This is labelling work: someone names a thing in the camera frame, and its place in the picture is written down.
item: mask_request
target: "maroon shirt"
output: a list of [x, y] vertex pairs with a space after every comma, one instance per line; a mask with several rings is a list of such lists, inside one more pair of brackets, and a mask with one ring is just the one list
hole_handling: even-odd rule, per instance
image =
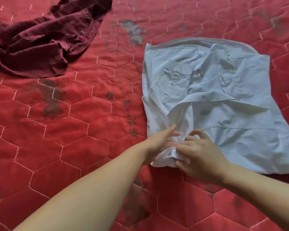
[[8, 26], [0, 22], [0, 70], [21, 77], [65, 73], [95, 37], [112, 0], [61, 0], [47, 15]]

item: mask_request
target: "person's left hand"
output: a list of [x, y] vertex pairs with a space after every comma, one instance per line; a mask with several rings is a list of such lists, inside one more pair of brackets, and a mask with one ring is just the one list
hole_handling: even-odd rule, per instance
[[179, 144], [167, 140], [169, 137], [180, 135], [179, 132], [175, 132], [176, 127], [177, 126], [173, 124], [168, 129], [155, 133], [141, 142], [142, 146], [146, 149], [146, 160], [143, 165], [150, 164], [161, 151], [169, 147], [176, 147]]

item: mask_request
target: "crumpled maroon shirt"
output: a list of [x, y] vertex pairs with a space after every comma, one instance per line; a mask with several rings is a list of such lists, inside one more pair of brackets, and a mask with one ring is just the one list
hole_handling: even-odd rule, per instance
[[65, 73], [95, 37], [112, 0], [61, 0], [47, 15], [0, 22], [0, 71], [27, 78]]

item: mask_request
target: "white fabric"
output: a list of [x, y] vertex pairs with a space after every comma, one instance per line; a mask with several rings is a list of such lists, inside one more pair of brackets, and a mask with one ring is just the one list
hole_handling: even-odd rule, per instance
[[[234, 41], [182, 38], [146, 45], [142, 90], [148, 137], [177, 124], [201, 128], [232, 163], [289, 173], [289, 125], [271, 97], [269, 56]], [[152, 163], [175, 167], [171, 147]]]

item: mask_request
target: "wrinkled fabric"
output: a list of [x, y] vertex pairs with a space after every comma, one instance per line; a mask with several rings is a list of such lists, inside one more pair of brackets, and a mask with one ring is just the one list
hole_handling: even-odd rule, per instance
[[[222, 39], [182, 38], [146, 45], [142, 91], [148, 137], [172, 124], [182, 142], [203, 129], [232, 163], [258, 173], [289, 173], [289, 125], [271, 96], [270, 58]], [[155, 167], [186, 160], [174, 147]]]
[[47, 15], [8, 26], [0, 22], [0, 70], [27, 77], [65, 73], [92, 42], [112, 0], [61, 0]]

